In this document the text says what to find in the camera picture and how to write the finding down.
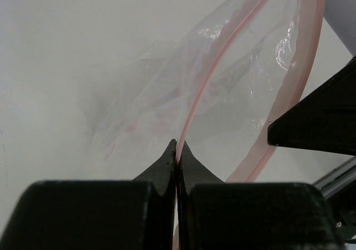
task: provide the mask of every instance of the plastic bag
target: plastic bag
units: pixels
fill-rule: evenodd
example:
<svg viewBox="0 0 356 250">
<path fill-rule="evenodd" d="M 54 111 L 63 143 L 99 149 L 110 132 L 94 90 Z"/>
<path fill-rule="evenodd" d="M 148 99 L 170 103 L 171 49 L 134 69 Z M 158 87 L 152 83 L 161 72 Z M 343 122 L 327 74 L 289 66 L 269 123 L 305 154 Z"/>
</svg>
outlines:
<svg viewBox="0 0 356 250">
<path fill-rule="evenodd" d="M 123 107 L 122 94 L 110 107 L 96 133 L 99 157 L 93 167 L 103 170 L 104 162 L 102 176 L 116 178 L 118 163 L 135 162 L 137 167 L 125 173 L 131 178 L 172 138 L 180 138 L 179 160 L 187 135 L 194 155 L 208 168 L 226 162 L 238 165 L 229 181 L 255 179 L 274 152 L 266 141 L 269 123 L 303 92 L 324 2 L 224 2 L 182 39 L 132 103 Z"/>
</svg>

